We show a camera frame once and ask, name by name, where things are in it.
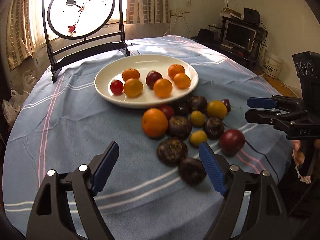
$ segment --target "orange fruit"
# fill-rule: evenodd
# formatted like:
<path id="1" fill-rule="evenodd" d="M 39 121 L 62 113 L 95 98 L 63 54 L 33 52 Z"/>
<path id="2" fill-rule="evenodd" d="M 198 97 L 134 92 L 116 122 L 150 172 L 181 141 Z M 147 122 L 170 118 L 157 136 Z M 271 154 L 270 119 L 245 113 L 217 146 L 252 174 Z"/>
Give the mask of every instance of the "orange fruit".
<path id="1" fill-rule="evenodd" d="M 153 91 L 159 98 L 168 98 L 172 91 L 172 83 L 168 79 L 160 78 L 153 85 Z"/>
<path id="2" fill-rule="evenodd" d="M 168 124 L 168 119 L 165 114 L 157 108 L 147 110 L 141 122 L 144 133 L 151 138 L 158 138 L 164 135 Z"/>
<path id="3" fill-rule="evenodd" d="M 173 64 L 168 68 L 168 76 L 173 80 L 174 76 L 178 73 L 186 73 L 183 66 L 179 64 Z"/>
<path id="4" fill-rule="evenodd" d="M 129 98 L 138 96 L 143 90 L 143 84 L 135 78 L 128 79 L 123 85 L 123 91 Z"/>
<path id="5" fill-rule="evenodd" d="M 122 79 L 124 82 L 126 82 L 130 78 L 139 79 L 140 78 L 139 71 L 134 68 L 128 68 L 122 72 Z"/>
<path id="6" fill-rule="evenodd" d="M 211 101 L 207 105 L 207 116 L 223 119 L 228 114 L 227 107 L 221 101 Z"/>
<path id="7" fill-rule="evenodd" d="M 179 89 L 186 89 L 191 85 L 191 79 L 185 73 L 176 74 L 173 82 Z"/>

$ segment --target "television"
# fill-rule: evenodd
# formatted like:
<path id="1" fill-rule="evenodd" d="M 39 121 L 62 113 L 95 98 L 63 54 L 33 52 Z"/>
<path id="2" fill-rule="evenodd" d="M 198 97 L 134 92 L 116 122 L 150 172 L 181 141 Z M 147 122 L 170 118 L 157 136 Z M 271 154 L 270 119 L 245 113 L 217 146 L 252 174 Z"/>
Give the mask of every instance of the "television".
<path id="1" fill-rule="evenodd" d="M 229 22 L 224 40 L 251 52 L 253 42 L 249 44 L 249 40 L 254 40 L 256 34 L 257 32 L 249 27 Z"/>

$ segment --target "plate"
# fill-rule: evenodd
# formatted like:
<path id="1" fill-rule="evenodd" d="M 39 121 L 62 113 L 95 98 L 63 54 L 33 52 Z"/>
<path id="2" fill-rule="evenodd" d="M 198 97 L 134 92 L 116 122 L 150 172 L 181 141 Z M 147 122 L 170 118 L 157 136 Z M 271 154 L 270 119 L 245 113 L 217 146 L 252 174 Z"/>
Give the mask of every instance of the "plate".
<path id="1" fill-rule="evenodd" d="M 180 90 L 173 84 L 173 81 L 169 78 L 167 73 L 169 66 L 172 64 L 180 64 L 185 68 L 186 75 L 191 79 L 189 88 Z M 140 72 L 140 81 L 143 84 L 143 91 L 137 98 L 128 98 L 125 93 L 120 96 L 114 96 L 110 90 L 110 84 L 114 79 L 118 79 L 124 84 L 122 72 L 128 68 L 135 68 Z M 163 78 L 171 81 L 173 89 L 169 98 L 160 99 L 155 95 L 153 90 L 148 88 L 146 77 L 152 70 L 158 71 Z M 104 99 L 115 105 L 127 108 L 150 108 L 170 103 L 186 96 L 196 88 L 198 81 L 199 77 L 196 70 L 188 63 L 174 57 L 147 54 L 121 58 L 106 65 L 96 75 L 94 86 L 96 91 Z"/>

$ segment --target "white bucket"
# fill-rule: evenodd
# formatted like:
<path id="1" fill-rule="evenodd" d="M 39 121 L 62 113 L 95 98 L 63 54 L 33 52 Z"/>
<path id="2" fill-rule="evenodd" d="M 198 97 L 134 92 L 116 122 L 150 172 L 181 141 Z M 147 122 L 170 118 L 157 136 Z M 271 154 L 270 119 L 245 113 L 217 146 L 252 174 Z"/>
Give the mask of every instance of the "white bucket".
<path id="1" fill-rule="evenodd" d="M 280 59 L 274 54 L 267 53 L 264 59 L 262 70 L 270 77 L 278 78 L 282 70 L 283 63 L 283 59 Z"/>

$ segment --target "silver bolt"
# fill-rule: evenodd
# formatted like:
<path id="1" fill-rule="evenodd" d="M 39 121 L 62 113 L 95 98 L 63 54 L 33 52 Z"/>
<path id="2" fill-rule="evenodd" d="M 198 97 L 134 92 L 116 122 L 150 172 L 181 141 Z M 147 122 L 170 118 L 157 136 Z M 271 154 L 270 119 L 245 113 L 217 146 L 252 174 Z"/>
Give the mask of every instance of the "silver bolt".
<path id="1" fill-rule="evenodd" d="M 239 171 L 239 167 L 237 165 L 231 165 L 230 170 L 232 171 Z"/>
<path id="2" fill-rule="evenodd" d="M 86 171 L 88 169 L 88 165 L 82 164 L 79 166 L 79 171 Z"/>
<path id="3" fill-rule="evenodd" d="M 265 177 L 269 177 L 270 176 L 270 172 L 269 171 L 263 171 L 262 175 Z"/>
<path id="4" fill-rule="evenodd" d="M 55 171 L 54 170 L 49 170 L 48 172 L 47 172 L 47 175 L 48 176 L 53 176 L 55 174 Z"/>

